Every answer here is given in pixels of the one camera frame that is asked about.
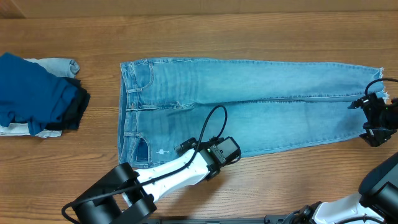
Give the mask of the light blue denim jeans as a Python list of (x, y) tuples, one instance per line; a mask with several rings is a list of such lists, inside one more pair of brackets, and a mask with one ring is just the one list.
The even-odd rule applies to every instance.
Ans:
[(366, 92), (385, 98), (382, 69), (333, 62), (144, 58), (124, 62), (119, 161), (156, 167), (187, 139), (231, 136), (244, 157), (358, 137), (348, 109)]

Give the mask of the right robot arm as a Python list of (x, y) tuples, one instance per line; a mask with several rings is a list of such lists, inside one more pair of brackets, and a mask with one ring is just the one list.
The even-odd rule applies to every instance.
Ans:
[[(375, 93), (352, 102), (366, 115), (360, 137), (378, 147), (397, 132), (397, 103), (386, 105)], [(306, 205), (284, 223), (397, 223), (397, 154), (374, 168), (361, 182), (358, 193), (334, 202)]]

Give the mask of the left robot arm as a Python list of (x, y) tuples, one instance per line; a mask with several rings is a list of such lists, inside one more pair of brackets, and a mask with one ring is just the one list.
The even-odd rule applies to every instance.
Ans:
[(175, 150), (178, 158), (155, 168), (133, 170), (123, 163), (111, 169), (72, 203), (77, 222), (140, 223), (156, 211), (162, 197), (212, 179), (241, 156), (232, 137), (208, 142), (190, 138)]

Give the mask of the black garment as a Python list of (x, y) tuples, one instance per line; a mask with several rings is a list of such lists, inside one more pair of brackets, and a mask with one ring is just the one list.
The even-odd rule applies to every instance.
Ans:
[(63, 131), (63, 130), (77, 130), (80, 126), (80, 121), (90, 101), (90, 94), (81, 87), (80, 80), (74, 78), (64, 77), (64, 79), (73, 86), (78, 88), (76, 98), (72, 100), (67, 110), (62, 116), (61, 123), (49, 123), (46, 125), (47, 130)]

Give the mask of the light grey folded garment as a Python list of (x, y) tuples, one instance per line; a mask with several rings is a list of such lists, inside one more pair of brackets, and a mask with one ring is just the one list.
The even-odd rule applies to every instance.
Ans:
[(70, 58), (26, 58), (25, 60), (39, 64), (57, 77), (75, 78), (80, 71), (79, 64)]

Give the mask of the dark blue shirt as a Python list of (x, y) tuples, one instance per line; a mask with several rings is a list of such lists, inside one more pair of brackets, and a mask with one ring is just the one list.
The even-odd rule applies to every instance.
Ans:
[(56, 77), (37, 63), (16, 55), (1, 56), (1, 126), (23, 120), (31, 135), (49, 123), (59, 123), (78, 88)]

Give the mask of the white garment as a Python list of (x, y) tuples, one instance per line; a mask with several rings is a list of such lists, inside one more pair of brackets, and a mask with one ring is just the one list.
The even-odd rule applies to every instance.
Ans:
[[(35, 136), (39, 138), (55, 138), (60, 137), (61, 135), (62, 131), (44, 129)], [(1, 126), (1, 136), (30, 136), (28, 124), (11, 123), (8, 127)]]

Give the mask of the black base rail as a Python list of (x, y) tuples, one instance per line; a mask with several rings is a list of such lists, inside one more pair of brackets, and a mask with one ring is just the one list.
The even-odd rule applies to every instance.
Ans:
[(147, 219), (142, 224), (282, 224), (293, 223), (293, 216), (266, 215), (264, 218), (217, 218), (217, 219)]

